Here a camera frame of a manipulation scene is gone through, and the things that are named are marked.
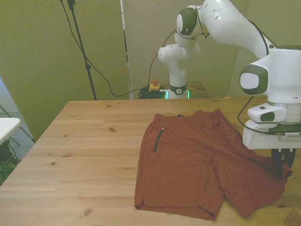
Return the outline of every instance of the red shorts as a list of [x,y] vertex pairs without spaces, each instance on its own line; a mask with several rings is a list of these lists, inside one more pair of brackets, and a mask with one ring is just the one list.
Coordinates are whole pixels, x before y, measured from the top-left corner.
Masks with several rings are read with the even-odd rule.
[[281,197],[291,174],[283,171],[277,179],[271,158],[248,150],[219,110],[157,114],[141,145],[135,207],[215,220],[227,198],[247,217]]

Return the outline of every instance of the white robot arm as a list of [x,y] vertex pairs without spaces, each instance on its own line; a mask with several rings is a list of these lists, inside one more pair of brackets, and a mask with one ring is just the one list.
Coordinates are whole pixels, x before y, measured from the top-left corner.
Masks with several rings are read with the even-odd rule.
[[186,98],[186,71],[179,63],[199,56],[194,38],[205,29],[217,43],[245,48],[259,59],[243,69],[240,84],[249,95],[267,95],[268,103],[248,111],[251,120],[245,125],[244,144],[277,152],[300,148],[301,47],[277,47],[230,0],[205,0],[202,6],[189,6],[179,13],[177,44],[161,48],[158,54],[169,69],[169,97]]

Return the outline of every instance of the zipper pocket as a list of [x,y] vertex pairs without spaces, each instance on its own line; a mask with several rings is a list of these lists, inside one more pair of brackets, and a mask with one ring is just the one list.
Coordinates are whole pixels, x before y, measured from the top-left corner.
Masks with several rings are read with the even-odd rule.
[[162,136],[163,131],[164,131],[164,128],[161,129],[161,131],[160,131],[160,133],[159,133],[159,135],[157,137],[154,152],[156,152],[156,150],[158,148],[158,143],[159,143],[160,137]]

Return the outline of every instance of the fabric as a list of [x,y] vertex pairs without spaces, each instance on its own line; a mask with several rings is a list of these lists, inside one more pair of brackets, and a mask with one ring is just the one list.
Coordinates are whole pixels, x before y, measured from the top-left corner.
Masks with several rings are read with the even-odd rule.
[[247,217],[281,197],[292,173],[286,164],[283,173],[277,179],[272,159],[247,149],[220,110],[156,114],[141,145],[135,207],[215,220],[227,198]]

